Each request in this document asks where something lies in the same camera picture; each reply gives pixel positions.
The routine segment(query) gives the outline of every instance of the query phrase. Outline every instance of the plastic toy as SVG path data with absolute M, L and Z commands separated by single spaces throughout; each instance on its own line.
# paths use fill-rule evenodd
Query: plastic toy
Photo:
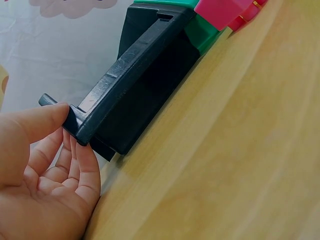
M 136 0 L 127 9 L 117 61 L 79 106 L 70 105 L 63 127 L 108 161 L 115 152 L 127 154 L 221 29 L 251 8 L 215 8 L 220 2 Z M 206 8 L 228 15 L 214 18 Z M 47 94 L 39 100 L 42 106 L 55 103 Z

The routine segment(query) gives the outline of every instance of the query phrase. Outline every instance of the wooden table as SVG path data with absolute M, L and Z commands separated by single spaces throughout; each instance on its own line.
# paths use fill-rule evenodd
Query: wooden table
M 320 239 L 320 1 L 229 34 L 102 171 L 88 239 Z

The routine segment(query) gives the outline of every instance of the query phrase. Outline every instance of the red plastic part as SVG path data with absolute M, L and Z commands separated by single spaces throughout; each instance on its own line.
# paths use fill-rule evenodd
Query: red plastic part
M 267 1 L 256 0 L 261 6 Z M 260 8 L 254 4 L 254 0 L 200 0 L 194 11 L 219 31 L 228 26 L 236 31 L 251 21 Z
M 238 16 L 235 20 L 233 20 L 228 27 L 232 29 L 232 31 L 236 32 L 240 28 L 242 28 L 247 22 L 240 16 Z
M 260 6 L 265 5 L 268 0 L 255 0 Z

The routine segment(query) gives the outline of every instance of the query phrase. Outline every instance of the black plastic stand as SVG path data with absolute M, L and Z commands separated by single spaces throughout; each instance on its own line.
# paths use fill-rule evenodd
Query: black plastic stand
M 127 154 L 200 57 L 184 28 L 195 17 L 188 8 L 131 5 L 115 64 L 70 112 L 64 128 L 79 144 L 110 160 Z M 47 94 L 39 104 L 56 101 Z

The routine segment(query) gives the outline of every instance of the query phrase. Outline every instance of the white cloth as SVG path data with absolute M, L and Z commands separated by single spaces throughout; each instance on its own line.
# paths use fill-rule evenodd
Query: white cloth
M 117 58 L 133 0 L 0 0 L 2 112 L 38 106 L 43 93 L 77 105 Z

